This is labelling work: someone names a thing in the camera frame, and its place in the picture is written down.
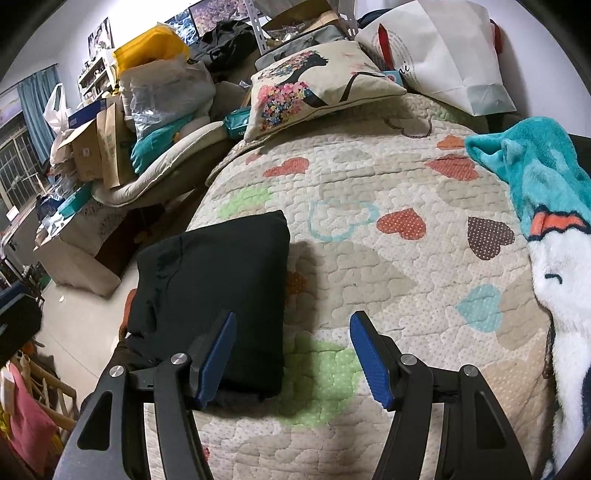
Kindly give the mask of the white patterned storage box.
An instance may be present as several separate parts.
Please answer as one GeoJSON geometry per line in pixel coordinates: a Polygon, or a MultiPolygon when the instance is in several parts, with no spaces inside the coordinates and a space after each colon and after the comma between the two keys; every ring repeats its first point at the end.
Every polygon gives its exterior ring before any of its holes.
{"type": "Polygon", "coordinates": [[[164,214],[161,204],[116,208],[91,199],[48,235],[34,254],[55,284],[108,298],[164,214]]]}

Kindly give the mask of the black pants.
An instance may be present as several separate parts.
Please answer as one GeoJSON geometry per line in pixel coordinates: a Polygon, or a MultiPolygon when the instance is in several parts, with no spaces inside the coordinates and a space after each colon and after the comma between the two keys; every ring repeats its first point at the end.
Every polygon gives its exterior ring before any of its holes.
{"type": "Polygon", "coordinates": [[[144,249],[137,257],[128,335],[109,363],[154,367],[230,311],[238,337],[219,389],[259,400],[279,395],[288,249],[290,230],[281,211],[197,228],[144,249]]]}

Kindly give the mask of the teal and white fleece blanket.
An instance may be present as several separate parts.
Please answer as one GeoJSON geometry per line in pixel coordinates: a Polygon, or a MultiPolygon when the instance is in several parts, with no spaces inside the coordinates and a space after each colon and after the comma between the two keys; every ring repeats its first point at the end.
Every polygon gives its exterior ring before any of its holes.
{"type": "Polygon", "coordinates": [[[508,184],[534,293],[552,316],[557,409],[543,476],[553,479],[590,426],[590,177],[568,133],[547,117],[470,136],[465,149],[508,184]]]}

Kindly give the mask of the teal tissue pack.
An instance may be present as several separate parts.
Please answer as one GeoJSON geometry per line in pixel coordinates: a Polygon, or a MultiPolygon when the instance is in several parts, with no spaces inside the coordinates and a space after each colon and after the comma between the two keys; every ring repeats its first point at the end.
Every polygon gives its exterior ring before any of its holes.
{"type": "Polygon", "coordinates": [[[249,115],[250,107],[245,106],[231,111],[224,117],[222,123],[229,138],[235,140],[243,138],[249,125],[249,115]]]}

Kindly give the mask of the heart patterned quilt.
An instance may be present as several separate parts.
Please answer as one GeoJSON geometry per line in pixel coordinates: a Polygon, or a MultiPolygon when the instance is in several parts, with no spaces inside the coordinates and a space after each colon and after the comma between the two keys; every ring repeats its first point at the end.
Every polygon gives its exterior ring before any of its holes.
{"type": "Polygon", "coordinates": [[[194,416],[215,478],[373,476],[392,414],[349,337],[356,311],[431,367],[476,366],[542,471],[550,319],[508,187],[464,147],[487,128],[405,94],[242,141],[212,171],[187,231],[273,211],[290,230],[280,394],[218,388],[194,416]]]}

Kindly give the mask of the white paper shopping bag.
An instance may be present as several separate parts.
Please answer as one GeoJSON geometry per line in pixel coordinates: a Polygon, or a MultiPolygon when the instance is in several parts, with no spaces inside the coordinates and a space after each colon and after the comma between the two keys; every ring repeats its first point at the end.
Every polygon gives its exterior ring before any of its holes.
{"type": "Polygon", "coordinates": [[[356,34],[378,65],[414,90],[472,116],[513,112],[485,7],[471,1],[412,1],[356,34]]]}

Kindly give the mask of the floral girl print pillow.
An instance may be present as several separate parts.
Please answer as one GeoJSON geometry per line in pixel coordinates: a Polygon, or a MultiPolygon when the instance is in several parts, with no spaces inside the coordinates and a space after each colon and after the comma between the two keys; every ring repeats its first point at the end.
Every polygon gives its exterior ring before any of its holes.
{"type": "Polygon", "coordinates": [[[250,142],[326,114],[402,96],[356,41],[339,40],[301,50],[252,75],[250,142]]]}

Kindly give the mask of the teal cloth bundle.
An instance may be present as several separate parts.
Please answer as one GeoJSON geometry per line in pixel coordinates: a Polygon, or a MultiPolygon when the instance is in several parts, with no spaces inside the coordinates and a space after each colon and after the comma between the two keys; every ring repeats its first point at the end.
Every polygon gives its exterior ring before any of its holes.
{"type": "Polygon", "coordinates": [[[161,154],[174,143],[174,136],[193,119],[189,114],[152,131],[136,141],[131,151],[131,166],[134,173],[141,175],[161,154]]]}

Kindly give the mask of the brown cardboard box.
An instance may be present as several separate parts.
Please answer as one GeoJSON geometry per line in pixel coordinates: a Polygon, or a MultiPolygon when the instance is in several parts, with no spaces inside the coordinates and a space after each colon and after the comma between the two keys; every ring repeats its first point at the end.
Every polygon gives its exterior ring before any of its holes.
{"type": "Polygon", "coordinates": [[[114,189],[136,178],[131,165],[135,133],[124,120],[121,97],[101,99],[74,114],[74,129],[67,130],[56,150],[56,163],[72,159],[79,180],[100,181],[114,189]]]}

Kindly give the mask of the clear plastic bag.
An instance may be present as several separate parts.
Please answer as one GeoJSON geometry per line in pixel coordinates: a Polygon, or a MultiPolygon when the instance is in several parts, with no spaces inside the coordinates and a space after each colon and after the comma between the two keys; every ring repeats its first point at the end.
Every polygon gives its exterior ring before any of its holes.
{"type": "Polygon", "coordinates": [[[207,112],[215,95],[204,63],[190,63],[182,54],[125,70],[120,85],[138,140],[181,117],[207,112]]]}

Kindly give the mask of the wooden chair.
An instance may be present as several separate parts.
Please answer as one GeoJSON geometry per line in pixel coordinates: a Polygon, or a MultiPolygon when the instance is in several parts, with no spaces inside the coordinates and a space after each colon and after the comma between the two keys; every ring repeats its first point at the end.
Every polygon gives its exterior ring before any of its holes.
{"type": "Polygon", "coordinates": [[[1,477],[50,479],[77,423],[76,391],[18,353],[1,367],[1,477]]]}

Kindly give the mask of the yellow bag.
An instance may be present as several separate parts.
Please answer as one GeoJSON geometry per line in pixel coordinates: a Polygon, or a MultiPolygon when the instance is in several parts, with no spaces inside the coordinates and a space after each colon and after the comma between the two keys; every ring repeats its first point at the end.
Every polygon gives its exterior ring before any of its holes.
{"type": "Polygon", "coordinates": [[[189,47],[166,24],[158,23],[139,36],[128,41],[113,52],[117,77],[131,68],[156,60],[169,60],[178,55],[185,59],[189,56],[189,47]]]}

